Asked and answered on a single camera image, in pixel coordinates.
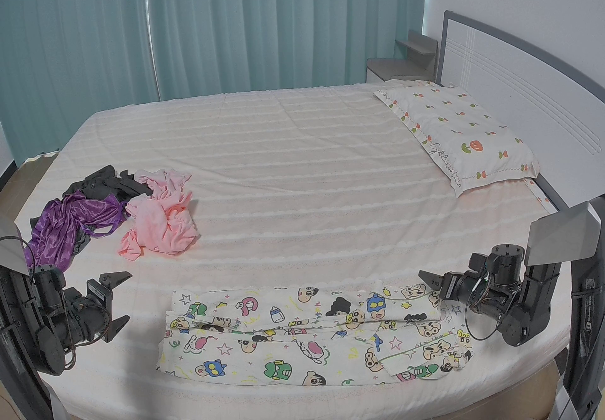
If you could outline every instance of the floral pillowcase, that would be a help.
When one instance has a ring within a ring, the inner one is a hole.
[[[529,146],[459,87],[400,87],[374,95],[450,177],[456,198],[467,189],[540,172]]]

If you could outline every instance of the bedside table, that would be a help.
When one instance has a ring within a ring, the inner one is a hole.
[[[366,83],[389,79],[434,80],[437,63],[437,40],[410,30],[407,40],[395,40],[407,50],[406,59],[368,59]]]

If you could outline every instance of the mattress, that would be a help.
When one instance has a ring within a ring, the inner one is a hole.
[[[70,183],[107,164],[173,167],[192,174],[191,214],[201,237],[177,257],[116,253],[128,229],[93,239],[65,273],[84,291],[101,273],[130,271],[113,314],[131,316],[109,344],[80,348],[76,366],[44,376],[83,419],[425,419],[455,411],[521,381],[567,343],[569,268],[547,329],[527,344],[500,335],[436,381],[371,387],[223,386],[155,370],[164,312],[175,288],[370,286],[416,281],[420,268],[464,271],[472,252],[525,245],[547,212],[524,182],[494,183],[456,199],[449,179],[393,113],[378,85],[224,94],[126,106],[88,119],[23,207],[29,238],[40,214]],[[493,321],[472,315],[475,335]]]

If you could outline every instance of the baby bottle print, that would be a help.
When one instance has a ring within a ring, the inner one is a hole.
[[[269,314],[271,314],[271,320],[274,323],[280,323],[285,319],[284,313],[281,311],[281,309],[275,306],[271,308]]]

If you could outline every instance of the curtain fold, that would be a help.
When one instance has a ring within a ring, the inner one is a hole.
[[[144,0],[0,0],[0,119],[15,162],[97,111],[158,100]]]
[[[162,99],[364,82],[424,0],[149,0]]]

